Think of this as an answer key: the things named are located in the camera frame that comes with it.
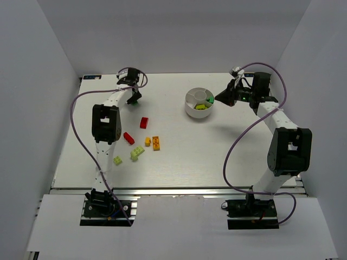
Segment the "small dark green lego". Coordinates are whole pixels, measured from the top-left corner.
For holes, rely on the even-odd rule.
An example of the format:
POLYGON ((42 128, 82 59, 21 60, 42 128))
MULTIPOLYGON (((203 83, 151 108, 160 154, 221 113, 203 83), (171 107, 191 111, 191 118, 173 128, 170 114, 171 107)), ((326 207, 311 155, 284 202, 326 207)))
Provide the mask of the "small dark green lego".
POLYGON ((214 103, 214 97, 211 96, 211 97, 207 98, 206 101, 209 103, 214 103))

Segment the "lime green lego brick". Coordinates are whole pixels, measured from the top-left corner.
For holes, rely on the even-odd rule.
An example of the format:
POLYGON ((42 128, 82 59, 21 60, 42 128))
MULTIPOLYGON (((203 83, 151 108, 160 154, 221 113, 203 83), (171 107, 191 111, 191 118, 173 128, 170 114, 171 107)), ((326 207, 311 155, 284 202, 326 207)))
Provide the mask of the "lime green lego brick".
POLYGON ((208 107, 204 104, 201 104, 201 105, 196 105, 195 109, 200 111, 200 110, 206 110, 208 109, 208 107))

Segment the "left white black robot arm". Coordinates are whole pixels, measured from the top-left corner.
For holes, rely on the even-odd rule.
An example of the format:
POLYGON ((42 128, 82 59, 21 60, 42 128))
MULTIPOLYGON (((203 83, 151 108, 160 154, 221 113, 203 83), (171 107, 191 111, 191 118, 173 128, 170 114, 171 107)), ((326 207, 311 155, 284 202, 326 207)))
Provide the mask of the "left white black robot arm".
POLYGON ((125 104, 137 101, 142 95, 138 90, 141 72, 125 68, 116 75, 117 90, 101 104, 92 108, 92 136, 96 147, 96 174, 90 193, 86 194, 89 207, 103 217, 110 217, 119 210, 119 203, 110 193, 113 189, 110 175, 115 145, 121 137, 120 111, 125 104))

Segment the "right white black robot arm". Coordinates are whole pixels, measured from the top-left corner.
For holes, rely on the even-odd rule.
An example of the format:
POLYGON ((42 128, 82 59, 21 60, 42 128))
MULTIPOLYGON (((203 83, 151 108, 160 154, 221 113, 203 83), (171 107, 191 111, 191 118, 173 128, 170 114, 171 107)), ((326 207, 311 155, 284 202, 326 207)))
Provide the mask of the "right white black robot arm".
POLYGON ((246 193, 245 208, 249 211, 267 208, 282 185, 307 171, 310 165, 312 132, 293 123, 281 108, 279 101, 270 95, 271 75, 253 74, 251 86, 242 84, 243 70, 231 73, 232 79, 215 100, 228 106, 238 101, 249 103, 255 115, 272 133, 267 153, 268 169, 246 193))

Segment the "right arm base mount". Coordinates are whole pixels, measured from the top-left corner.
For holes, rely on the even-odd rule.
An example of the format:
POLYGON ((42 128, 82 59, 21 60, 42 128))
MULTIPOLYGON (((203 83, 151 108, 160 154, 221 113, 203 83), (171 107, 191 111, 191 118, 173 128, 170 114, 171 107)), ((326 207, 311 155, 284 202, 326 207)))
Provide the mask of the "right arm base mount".
POLYGON ((279 221, 273 200, 251 204, 246 199, 226 200, 221 209, 227 213, 229 230, 278 229, 279 221))

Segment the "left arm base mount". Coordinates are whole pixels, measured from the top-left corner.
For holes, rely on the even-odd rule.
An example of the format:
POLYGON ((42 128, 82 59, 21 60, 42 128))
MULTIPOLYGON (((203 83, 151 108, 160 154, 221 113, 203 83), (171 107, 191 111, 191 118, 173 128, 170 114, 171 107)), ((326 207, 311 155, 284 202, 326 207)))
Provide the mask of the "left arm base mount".
POLYGON ((89 201, 85 201, 82 210, 80 226, 104 226, 104 227, 130 227, 134 222, 134 214, 132 214, 132 201, 120 201, 130 224, 123 214, 118 202, 116 201, 109 208, 92 205, 89 201))

